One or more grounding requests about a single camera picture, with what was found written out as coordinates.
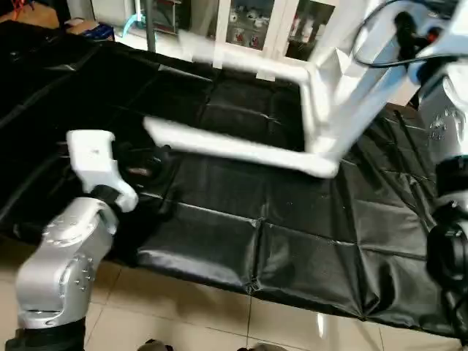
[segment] glass cabinet door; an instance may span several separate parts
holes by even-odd
[[[263,50],[274,0],[231,0],[226,42]]]
[[[146,26],[146,0],[136,0]],[[219,0],[153,0],[152,21],[156,33],[177,35],[179,30],[204,37],[216,36]]]
[[[300,0],[288,37],[286,57],[307,61],[320,40],[335,7],[312,0]]]

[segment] shelf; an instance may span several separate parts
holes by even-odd
[[[229,26],[234,28],[240,28],[245,31],[254,31],[262,35],[266,35],[266,32],[268,30],[268,23],[264,24],[260,28],[257,28],[256,26],[254,26],[254,21],[248,19],[245,13],[241,13],[240,15],[238,15],[236,22],[229,22]]]

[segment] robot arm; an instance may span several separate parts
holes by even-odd
[[[132,211],[138,200],[118,173],[112,140],[99,130],[68,133],[72,168],[88,196],[74,199],[44,229],[39,248],[20,268],[20,329],[6,350],[83,350],[97,267],[112,246],[117,215]]]

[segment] black plastic sheet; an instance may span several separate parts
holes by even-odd
[[[140,194],[121,219],[114,259],[301,308],[454,335],[425,269],[434,168],[414,110],[387,106],[332,180],[171,151],[160,173],[136,181],[126,162],[145,164],[154,151],[142,127],[147,114],[303,150],[298,88],[17,23],[0,24],[3,39],[4,233],[39,240],[42,226],[81,193],[66,131],[107,129]]]

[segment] white floor tile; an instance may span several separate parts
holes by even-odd
[[[0,345],[15,337],[17,323],[17,304],[15,286],[11,282],[0,281]]]
[[[249,296],[124,268],[107,303],[246,336],[249,302]]]
[[[380,326],[385,351],[459,351],[460,341],[419,331]]]
[[[14,282],[17,270],[35,249],[19,241],[0,238],[0,280]]]
[[[85,336],[85,345],[91,336],[91,332],[96,326],[97,320],[101,315],[102,305],[99,303],[90,303],[88,308],[88,313],[86,314],[86,336]]]
[[[116,283],[122,267],[112,262],[101,262],[97,269],[91,301],[105,304],[109,298],[110,290]]]
[[[149,339],[176,351],[236,351],[246,346],[245,336],[106,306],[86,351],[136,351]]]
[[[302,349],[297,349],[295,347],[287,346],[287,345],[281,345],[281,344],[275,344],[271,341],[265,341],[265,340],[259,340],[259,339],[254,339],[254,338],[247,338],[247,348],[251,349],[257,344],[273,344],[276,346],[280,346],[286,351],[303,351]]]
[[[380,351],[379,327],[252,299],[249,337],[303,350]]]

